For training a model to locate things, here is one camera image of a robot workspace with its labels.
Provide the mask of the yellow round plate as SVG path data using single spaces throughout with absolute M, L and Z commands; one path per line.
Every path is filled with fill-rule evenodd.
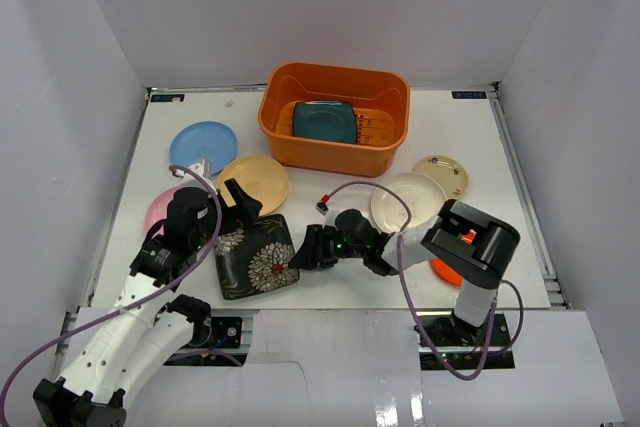
M 235 201 L 224 184 L 229 179 L 235 179 L 249 196 L 262 203 L 261 216 L 271 214 L 284 202 L 290 184 L 286 169 L 265 155 L 238 158 L 219 173 L 216 188 L 228 205 L 234 205 Z

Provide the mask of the black floral square plate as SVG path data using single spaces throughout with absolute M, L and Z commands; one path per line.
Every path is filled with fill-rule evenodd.
M 299 269 L 291 265 L 295 249 L 281 214 L 260 217 L 219 236 L 214 255 L 224 300 L 269 293 L 300 279 Z

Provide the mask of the light blue round plate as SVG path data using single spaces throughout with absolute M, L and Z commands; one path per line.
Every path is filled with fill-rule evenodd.
M 171 164 L 188 167 L 205 160 L 209 176 L 214 177 L 230 164 L 238 154 L 234 131 L 224 123 L 202 121 L 181 130 L 169 147 Z

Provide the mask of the pink round plate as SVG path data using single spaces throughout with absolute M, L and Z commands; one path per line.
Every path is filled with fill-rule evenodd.
M 145 214 L 144 231 L 148 232 L 154 224 L 167 217 L 167 208 L 173 200 L 174 194 L 182 189 L 182 186 L 169 188 L 161 192 L 150 204 Z

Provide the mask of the teal square plate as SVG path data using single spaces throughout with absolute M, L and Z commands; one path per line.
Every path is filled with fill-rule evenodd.
M 356 144 L 357 122 L 352 104 L 337 100 L 297 102 L 293 109 L 295 137 Z

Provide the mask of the white round plate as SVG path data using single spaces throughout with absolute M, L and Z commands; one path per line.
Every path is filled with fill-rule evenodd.
M 447 200 L 444 190 L 434 180 L 415 172 L 385 178 L 381 186 L 395 193 L 407 205 L 411 213 L 409 227 L 428 221 Z M 399 231 L 407 221 L 406 209 L 384 189 L 374 190 L 370 212 L 377 228 L 387 233 Z

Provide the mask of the cream patterned small plate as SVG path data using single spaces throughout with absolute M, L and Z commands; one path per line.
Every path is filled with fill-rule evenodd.
M 443 155 L 424 157 L 414 165 L 412 171 L 431 178 L 448 198 L 461 198 L 470 183 L 466 169 L 455 159 Z

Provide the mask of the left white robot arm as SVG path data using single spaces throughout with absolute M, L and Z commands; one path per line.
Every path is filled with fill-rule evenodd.
M 215 247 L 221 229 L 255 222 L 261 202 L 234 179 L 227 206 L 209 185 L 181 187 L 165 218 L 147 231 L 116 304 L 55 381 L 33 393 L 47 426 L 121 426 L 126 401 L 178 349 L 199 346 L 211 334 L 208 303 L 178 293 L 182 279 Z

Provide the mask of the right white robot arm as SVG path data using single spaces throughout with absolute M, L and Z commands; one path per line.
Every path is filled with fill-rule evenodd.
M 510 224 L 457 200 L 402 233 L 379 231 L 359 210 L 348 209 L 307 226 L 290 265 L 323 270 L 354 258 L 385 277 L 439 259 L 462 277 L 450 325 L 459 343 L 472 346 L 488 332 L 491 304 L 520 240 Z

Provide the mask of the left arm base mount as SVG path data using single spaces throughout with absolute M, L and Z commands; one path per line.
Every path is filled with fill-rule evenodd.
M 239 367 L 242 352 L 241 317 L 211 317 L 194 328 L 192 339 L 165 362 L 167 366 Z

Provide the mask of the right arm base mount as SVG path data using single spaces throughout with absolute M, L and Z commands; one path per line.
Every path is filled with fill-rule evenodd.
M 464 330 L 456 330 L 449 315 L 423 315 L 420 319 L 447 364 L 464 374 L 470 374 L 477 369 L 484 352 L 487 325 L 484 325 L 477 335 L 471 335 Z M 421 370 L 444 371 L 445 368 L 424 341 L 419 329 L 415 327 L 414 330 L 418 338 Z M 510 341 L 511 333 L 506 318 L 502 313 L 498 313 L 494 318 L 485 370 L 511 370 L 516 367 L 512 349 L 506 349 Z

